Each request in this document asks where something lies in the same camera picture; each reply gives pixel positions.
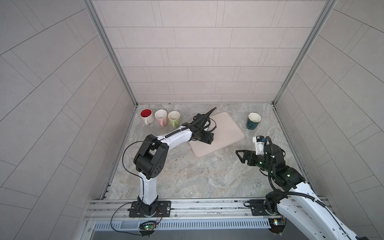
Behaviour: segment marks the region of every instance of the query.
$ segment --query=green mug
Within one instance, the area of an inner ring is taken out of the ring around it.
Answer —
[[[181,125],[180,113],[178,111],[172,111],[168,114],[169,124],[172,127],[178,128]]]

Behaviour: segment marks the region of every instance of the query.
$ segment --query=mug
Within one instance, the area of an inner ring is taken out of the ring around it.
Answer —
[[[172,127],[177,128],[181,125],[180,113],[178,111],[172,111],[168,114],[169,123]]]
[[[166,110],[158,110],[155,112],[155,118],[161,127],[165,127],[168,125],[168,117]]]
[[[143,122],[145,125],[149,125],[155,120],[152,110],[150,109],[144,109],[143,111],[141,111],[140,116],[141,116],[141,119],[143,119]]]
[[[261,121],[261,117],[259,114],[257,113],[250,113],[248,115],[248,119],[247,119],[247,128],[249,130],[254,130],[257,125],[259,125],[259,122]]]

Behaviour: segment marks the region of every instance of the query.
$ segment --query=beige cutting board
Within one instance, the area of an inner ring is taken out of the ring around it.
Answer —
[[[217,124],[217,128],[213,131],[215,134],[214,140],[211,144],[200,141],[189,141],[189,145],[191,146],[195,157],[205,157],[219,149],[227,147],[245,138],[245,134],[235,123],[229,113],[222,112],[214,116],[210,116],[210,118],[215,120]],[[215,122],[211,121],[211,125],[208,130],[211,130],[214,127]]]

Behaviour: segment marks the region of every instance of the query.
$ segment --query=dark teal mug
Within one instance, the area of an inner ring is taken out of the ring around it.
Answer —
[[[254,130],[257,125],[259,125],[259,122],[261,121],[261,117],[259,114],[257,113],[250,113],[248,115],[248,119],[247,119],[247,128],[249,130]]]

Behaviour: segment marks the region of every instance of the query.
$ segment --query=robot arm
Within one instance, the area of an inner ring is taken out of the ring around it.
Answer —
[[[140,181],[141,192],[137,198],[140,207],[137,211],[146,216],[151,216],[155,212],[158,199],[157,176],[164,168],[168,151],[190,140],[211,144],[214,139],[212,131],[216,127],[210,131],[207,130],[211,124],[209,116],[215,109],[216,107],[205,114],[197,114],[191,123],[183,123],[178,129],[167,135],[155,137],[150,134],[145,138],[133,159],[139,177],[142,179]]]
[[[280,213],[285,216],[310,240],[368,240],[366,237],[359,238],[329,211],[311,186],[305,182],[303,176],[294,168],[285,165],[285,151],[273,144],[269,137],[266,138],[254,137],[256,151],[236,151],[242,163],[247,161],[247,165],[257,166],[268,172],[268,180],[274,191],[266,195],[266,211],[272,215]],[[284,192],[276,189],[272,180]],[[297,208],[288,195],[291,195],[308,215]]]

